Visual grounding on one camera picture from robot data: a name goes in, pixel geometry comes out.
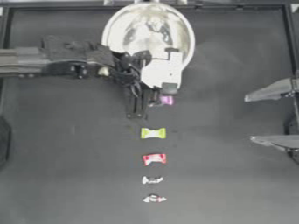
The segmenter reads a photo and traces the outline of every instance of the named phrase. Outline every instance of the black mat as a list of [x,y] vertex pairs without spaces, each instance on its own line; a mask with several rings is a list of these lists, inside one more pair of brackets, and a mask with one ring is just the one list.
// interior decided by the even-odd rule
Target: black mat
[[[100,39],[112,11],[17,11],[11,46],[47,34]],[[100,80],[5,83],[13,127],[9,165],[0,172],[1,224],[296,223],[299,167],[248,141],[283,133],[288,100],[246,104],[244,94],[291,75],[278,11],[188,11],[196,52],[171,108],[125,119],[121,92]],[[165,140],[139,139],[141,126]],[[168,164],[143,167],[164,152]],[[153,187],[143,175],[164,176]],[[148,193],[167,197],[145,204]]]

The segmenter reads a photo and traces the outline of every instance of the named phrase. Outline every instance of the black frame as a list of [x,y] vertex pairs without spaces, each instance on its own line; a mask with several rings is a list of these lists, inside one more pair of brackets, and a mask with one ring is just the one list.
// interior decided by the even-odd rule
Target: black frame
[[[292,78],[299,78],[299,48],[298,38],[295,36],[294,16],[290,3],[270,3],[260,1],[259,3],[204,3],[202,1],[191,0],[188,5],[180,5],[173,0],[164,0],[164,3],[172,5],[176,9],[195,9],[198,11],[272,11],[280,10],[284,21],[284,34],[287,38],[287,46],[290,52]],[[15,10],[100,10],[111,9],[112,11],[128,5],[129,2],[115,1],[113,6],[105,6],[103,1],[68,1],[68,2],[5,2],[0,4],[3,7],[3,16],[0,19],[0,48],[7,47],[9,40],[9,29],[12,22],[12,14]],[[299,94],[294,96],[294,112],[296,116],[296,123],[299,123]]]

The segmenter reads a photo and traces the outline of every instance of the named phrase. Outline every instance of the black table surface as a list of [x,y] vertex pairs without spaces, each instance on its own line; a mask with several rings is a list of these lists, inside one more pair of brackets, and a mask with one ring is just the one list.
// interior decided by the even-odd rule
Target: black table surface
[[[48,34],[100,39],[113,11],[20,10],[9,46]],[[1,224],[296,223],[299,167],[251,135],[283,133],[292,101],[244,103],[244,94],[290,77],[279,10],[183,11],[196,35],[194,59],[172,107],[125,119],[121,91],[103,80],[11,79],[4,115],[13,128],[0,172]],[[167,139],[140,140],[140,128]],[[143,166],[141,155],[167,154]],[[159,185],[141,177],[163,176]],[[148,193],[168,200],[141,201]]]

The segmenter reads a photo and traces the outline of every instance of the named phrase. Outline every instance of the green candy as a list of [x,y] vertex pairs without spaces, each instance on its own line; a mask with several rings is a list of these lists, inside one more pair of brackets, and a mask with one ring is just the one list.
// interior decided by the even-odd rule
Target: green candy
[[143,139],[151,138],[151,137],[165,138],[165,128],[160,128],[160,129],[141,128],[141,136],[140,137]]

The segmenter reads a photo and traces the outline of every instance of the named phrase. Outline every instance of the candy wrapper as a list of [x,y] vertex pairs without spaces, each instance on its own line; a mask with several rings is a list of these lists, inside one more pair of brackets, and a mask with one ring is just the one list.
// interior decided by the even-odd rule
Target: candy wrapper
[[148,154],[143,156],[144,165],[149,165],[152,162],[165,164],[165,154]]
[[148,195],[148,196],[143,199],[143,201],[144,201],[145,203],[149,203],[149,202],[163,202],[163,201],[167,201],[167,198],[165,198],[165,197],[160,197],[160,196],[156,195],[156,194],[151,194],[151,195]]
[[143,139],[149,138],[149,137],[165,138],[165,128],[160,128],[160,129],[141,128],[140,137]]
[[173,97],[171,95],[163,95],[160,96],[160,101],[163,105],[173,105]]
[[159,184],[161,181],[164,181],[164,178],[163,177],[159,177],[159,178],[148,178],[147,176],[143,176],[143,184],[148,184],[148,185],[152,185],[152,184]]

